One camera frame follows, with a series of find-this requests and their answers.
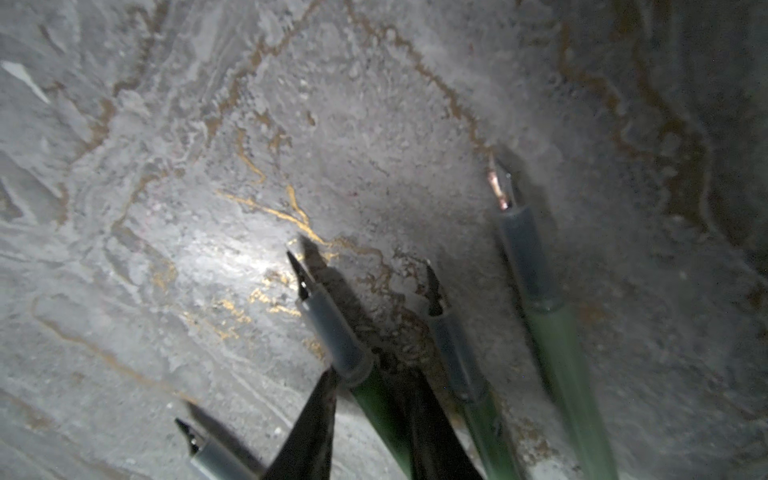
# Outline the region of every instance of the white patch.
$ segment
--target white patch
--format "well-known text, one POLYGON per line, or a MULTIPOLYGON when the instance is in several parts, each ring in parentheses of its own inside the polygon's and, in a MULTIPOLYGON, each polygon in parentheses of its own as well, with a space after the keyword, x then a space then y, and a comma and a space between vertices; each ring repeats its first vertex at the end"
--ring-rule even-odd
POLYGON ((9 74, 26 83, 27 86, 32 89, 32 91, 35 93, 35 95, 38 96, 40 100, 43 100, 46 104, 51 104, 51 101, 48 100, 48 97, 45 96, 43 90, 41 90, 35 81, 32 80, 32 77, 29 76, 29 73, 27 73, 27 69, 24 68, 24 65, 6 60, 0 62, 0 65, 2 65, 3 69, 9 74))

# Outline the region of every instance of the blue-gray tube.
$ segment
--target blue-gray tube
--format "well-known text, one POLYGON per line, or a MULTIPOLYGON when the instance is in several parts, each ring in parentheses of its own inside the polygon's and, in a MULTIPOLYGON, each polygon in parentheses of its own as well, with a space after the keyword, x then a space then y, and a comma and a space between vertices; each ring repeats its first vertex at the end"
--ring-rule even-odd
POLYGON ((478 402, 488 391, 488 383, 461 322, 452 310, 446 310, 442 315, 430 316, 428 323, 451 390, 463 402, 478 402))
POLYGON ((204 480, 257 480, 232 452, 216 439, 208 438, 205 444, 192 455, 190 465, 204 480))
POLYGON ((498 225, 523 305, 539 311, 562 305, 560 287, 544 254, 531 208, 526 205, 504 210, 498 216, 498 225))
POLYGON ((372 353, 349 327, 328 291, 316 284, 310 296, 296 304, 312 322, 333 359, 333 368, 345 382, 353 386, 364 380, 373 365, 372 353))

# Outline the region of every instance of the marble surface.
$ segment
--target marble surface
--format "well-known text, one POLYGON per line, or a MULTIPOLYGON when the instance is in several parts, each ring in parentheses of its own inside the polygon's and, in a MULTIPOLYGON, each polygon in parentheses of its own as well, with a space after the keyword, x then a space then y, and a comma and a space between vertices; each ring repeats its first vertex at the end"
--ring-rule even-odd
MULTIPOLYGON (((284 253, 303 235, 361 338, 440 391, 417 316, 437 261, 529 474, 580 478, 495 239, 494 149, 622 478, 765 455, 765 290, 700 207, 707 131, 601 43, 616 9, 579 3, 3 2, 2 475, 192 478, 189 403, 268 464, 325 362, 284 253)), ((333 476, 402 477, 348 399, 333 476)))

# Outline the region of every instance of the gray stone surface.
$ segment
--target gray stone surface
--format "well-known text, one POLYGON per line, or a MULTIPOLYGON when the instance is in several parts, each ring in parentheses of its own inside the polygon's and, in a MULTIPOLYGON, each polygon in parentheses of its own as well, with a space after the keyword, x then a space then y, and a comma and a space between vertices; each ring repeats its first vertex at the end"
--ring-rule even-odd
MULTIPOLYGON (((580 313, 623 478, 749 471, 765 288, 702 208, 703 74, 663 57, 699 17, 645 3, 3 2, 2 476, 192 478, 187 402, 269 463, 323 370, 284 255, 304 235, 360 336, 441 391, 415 316, 437 259, 531 477, 579 478, 495 241, 492 147, 580 313)), ((333 474, 401 476, 346 400, 333 474)))

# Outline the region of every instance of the metal tip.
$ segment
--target metal tip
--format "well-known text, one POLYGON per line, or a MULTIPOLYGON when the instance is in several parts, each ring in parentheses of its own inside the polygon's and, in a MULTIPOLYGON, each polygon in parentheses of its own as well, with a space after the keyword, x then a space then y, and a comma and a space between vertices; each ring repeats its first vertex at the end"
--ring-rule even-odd
POLYGON ((442 315, 442 302, 445 301, 441 294, 440 280, 438 280, 432 265, 427 262, 427 299, 429 300, 429 316, 442 315))
POLYGON ((190 455, 196 454, 203 444, 203 437, 184 420, 176 418, 174 421, 179 427, 179 430, 181 430, 181 432, 184 433, 184 435, 187 437, 187 443, 190 447, 190 455))
POLYGON ((293 272, 296 274, 296 278, 299 280, 299 298, 306 300, 310 297, 310 292, 315 285, 315 280, 312 278, 310 273, 306 271, 304 266, 298 261, 293 253, 291 253, 290 250, 288 250, 287 253, 290 266, 293 268, 293 272))
POLYGON ((502 210, 522 207, 525 204, 509 169, 497 161, 493 155, 488 159, 488 182, 502 210))

